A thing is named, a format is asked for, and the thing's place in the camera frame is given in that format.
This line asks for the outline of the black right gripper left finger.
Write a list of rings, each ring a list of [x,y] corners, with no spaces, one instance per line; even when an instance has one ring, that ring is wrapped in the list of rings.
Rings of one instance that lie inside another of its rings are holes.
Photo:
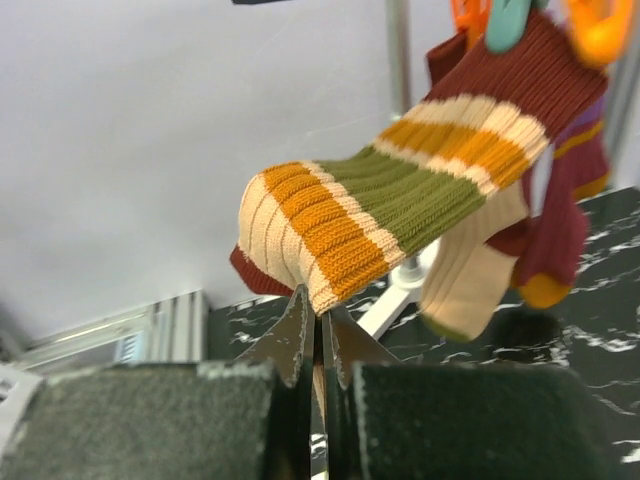
[[[280,319],[236,359],[267,363],[277,374],[268,417],[268,479],[311,477],[315,313],[305,286],[291,295]]]

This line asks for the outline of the beige olive striped sock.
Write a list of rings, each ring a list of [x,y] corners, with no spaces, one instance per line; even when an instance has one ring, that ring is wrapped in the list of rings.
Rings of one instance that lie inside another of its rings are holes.
[[[519,196],[497,195],[441,237],[420,298],[425,321],[437,335],[465,342],[485,330],[515,264],[513,256],[486,241],[527,214]]]
[[[515,188],[608,86],[538,11],[504,54],[461,32],[426,63],[429,93],[359,152],[249,181],[230,261],[251,291],[302,285],[318,313],[349,299]]]

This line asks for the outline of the purple striped sock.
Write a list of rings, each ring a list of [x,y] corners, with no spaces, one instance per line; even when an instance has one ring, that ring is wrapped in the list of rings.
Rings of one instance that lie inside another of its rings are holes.
[[[578,202],[600,193],[609,178],[603,145],[605,98],[600,97],[555,140],[540,213],[528,222],[512,286],[534,308],[563,300],[576,279],[589,221]]]

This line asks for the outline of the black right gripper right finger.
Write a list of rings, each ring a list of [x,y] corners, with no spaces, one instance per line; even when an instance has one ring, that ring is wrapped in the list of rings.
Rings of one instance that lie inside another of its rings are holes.
[[[360,447],[353,395],[354,366],[400,360],[369,335],[344,306],[322,315],[322,419],[330,479],[360,479]]]

